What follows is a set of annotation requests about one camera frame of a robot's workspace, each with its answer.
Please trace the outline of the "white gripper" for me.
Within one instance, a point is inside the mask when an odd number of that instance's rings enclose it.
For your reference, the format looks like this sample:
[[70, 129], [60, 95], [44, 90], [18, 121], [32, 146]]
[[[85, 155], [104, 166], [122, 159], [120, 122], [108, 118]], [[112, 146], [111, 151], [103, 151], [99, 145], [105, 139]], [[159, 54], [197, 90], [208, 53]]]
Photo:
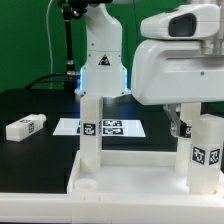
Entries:
[[131, 90], [143, 105], [165, 104], [173, 137], [187, 124], [178, 103], [224, 101], [224, 3], [188, 3], [144, 19]]

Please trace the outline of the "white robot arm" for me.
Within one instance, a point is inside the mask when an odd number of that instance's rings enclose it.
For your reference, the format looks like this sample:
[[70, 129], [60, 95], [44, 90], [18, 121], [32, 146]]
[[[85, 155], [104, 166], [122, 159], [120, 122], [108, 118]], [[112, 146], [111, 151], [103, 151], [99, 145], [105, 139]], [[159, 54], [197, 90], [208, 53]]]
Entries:
[[131, 0], [57, 0], [66, 24], [67, 71], [75, 73], [70, 22], [84, 18], [87, 59], [76, 90], [112, 99], [127, 93], [161, 105], [173, 136], [185, 136], [203, 102], [224, 100], [224, 0], [187, 4], [144, 19], [132, 73], [121, 62], [122, 27], [105, 5]]

